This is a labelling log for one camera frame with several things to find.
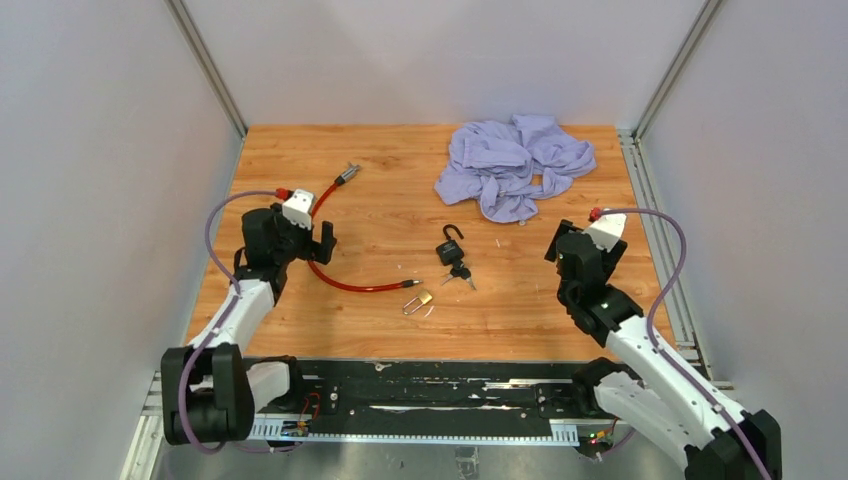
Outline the small brass padlock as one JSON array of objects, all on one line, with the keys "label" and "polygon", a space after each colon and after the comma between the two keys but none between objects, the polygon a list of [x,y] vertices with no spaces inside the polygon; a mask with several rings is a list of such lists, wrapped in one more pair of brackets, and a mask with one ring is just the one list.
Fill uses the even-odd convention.
[{"label": "small brass padlock", "polygon": [[433,300],[433,295],[427,290],[421,290],[402,307],[404,315],[412,315]]}]

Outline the black padlock body with shackle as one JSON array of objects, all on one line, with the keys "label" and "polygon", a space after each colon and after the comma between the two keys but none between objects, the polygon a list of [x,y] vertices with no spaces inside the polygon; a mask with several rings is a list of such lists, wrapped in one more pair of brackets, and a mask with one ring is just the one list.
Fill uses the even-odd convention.
[{"label": "black padlock body with shackle", "polygon": [[464,235],[453,224],[444,225],[442,233],[445,236],[445,241],[435,248],[436,255],[443,266],[454,265],[463,259],[465,253],[451,233],[455,233],[459,239],[464,239]]}]

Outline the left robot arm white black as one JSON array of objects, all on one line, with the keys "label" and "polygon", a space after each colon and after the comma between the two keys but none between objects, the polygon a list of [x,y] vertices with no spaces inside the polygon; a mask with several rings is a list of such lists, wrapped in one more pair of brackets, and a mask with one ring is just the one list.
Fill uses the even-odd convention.
[{"label": "left robot arm white black", "polygon": [[171,445],[190,444],[212,453],[221,444],[248,437],[254,417],[273,404],[283,413],[298,411],[306,386],[293,356],[268,357],[248,364],[242,349],[277,305],[296,260],[328,264],[337,240],[329,221],[313,238],[300,225],[304,214],[279,203],[245,213],[244,245],[234,257],[228,295],[209,324],[188,345],[161,358],[163,430]]}]

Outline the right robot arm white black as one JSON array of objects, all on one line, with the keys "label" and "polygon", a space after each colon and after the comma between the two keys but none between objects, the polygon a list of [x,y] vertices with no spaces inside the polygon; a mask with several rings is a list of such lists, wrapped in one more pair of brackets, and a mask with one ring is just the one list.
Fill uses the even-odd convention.
[{"label": "right robot arm white black", "polygon": [[563,220],[545,254],[560,278],[558,301],[580,331],[617,358],[597,358],[574,374],[574,408],[629,424],[687,479],[782,478],[778,421],[725,395],[610,284],[626,249],[625,223],[623,214],[601,216],[585,229]]}]

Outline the crumpled lavender cloth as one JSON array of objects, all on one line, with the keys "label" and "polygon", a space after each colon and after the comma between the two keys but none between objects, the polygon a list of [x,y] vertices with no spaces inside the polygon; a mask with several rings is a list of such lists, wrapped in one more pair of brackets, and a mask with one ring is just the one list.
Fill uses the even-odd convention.
[{"label": "crumpled lavender cloth", "polygon": [[437,195],[447,205],[474,200],[484,218],[500,224],[529,220],[539,200],[563,194],[597,167],[594,145],[545,115],[468,122],[452,134],[448,154]]}]

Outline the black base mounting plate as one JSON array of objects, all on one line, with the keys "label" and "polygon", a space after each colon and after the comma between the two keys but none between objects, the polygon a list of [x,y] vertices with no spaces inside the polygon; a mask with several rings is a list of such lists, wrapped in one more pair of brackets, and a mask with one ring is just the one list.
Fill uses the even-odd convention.
[{"label": "black base mounting plate", "polygon": [[319,432],[540,433],[543,420],[607,427],[612,415],[572,382],[583,366],[308,359],[299,398],[260,411]]}]

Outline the aluminium frame post left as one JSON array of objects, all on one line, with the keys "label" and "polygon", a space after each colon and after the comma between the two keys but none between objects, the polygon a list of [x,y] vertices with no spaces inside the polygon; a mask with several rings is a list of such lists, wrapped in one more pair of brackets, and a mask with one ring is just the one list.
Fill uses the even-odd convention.
[{"label": "aluminium frame post left", "polygon": [[244,119],[236,100],[222,76],[198,28],[188,5],[183,0],[165,0],[173,19],[180,29],[189,49],[203,72],[211,90],[222,107],[236,134],[244,140],[248,133],[248,124]]}]

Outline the aluminium frame post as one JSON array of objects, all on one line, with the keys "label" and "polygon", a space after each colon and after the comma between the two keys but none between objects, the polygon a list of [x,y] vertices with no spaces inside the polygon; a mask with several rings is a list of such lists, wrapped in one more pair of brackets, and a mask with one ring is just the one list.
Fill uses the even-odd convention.
[{"label": "aluminium frame post", "polygon": [[173,19],[180,29],[189,49],[203,72],[211,90],[222,107],[236,134],[244,140],[248,133],[248,124],[244,119],[236,100],[222,76],[198,28],[188,5],[183,0],[165,0]]},{"label": "aluminium frame post", "polygon": [[635,143],[638,143],[644,138],[651,129],[661,108],[672,93],[677,81],[684,73],[685,68],[700,45],[702,38],[711,27],[724,4],[724,0],[706,0],[702,2],[691,26],[652,93],[636,126],[632,130],[631,136]]}]

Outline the aluminium frame post right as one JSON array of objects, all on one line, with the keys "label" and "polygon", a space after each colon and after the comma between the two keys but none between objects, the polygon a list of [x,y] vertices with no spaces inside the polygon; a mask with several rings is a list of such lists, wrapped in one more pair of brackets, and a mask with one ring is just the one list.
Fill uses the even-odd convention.
[{"label": "aluminium frame post right", "polygon": [[652,93],[636,126],[632,130],[631,136],[635,143],[638,143],[644,138],[651,129],[661,108],[672,93],[677,81],[684,73],[685,68],[700,45],[702,38],[711,27],[724,4],[724,0],[706,0],[702,2],[691,26]]}]

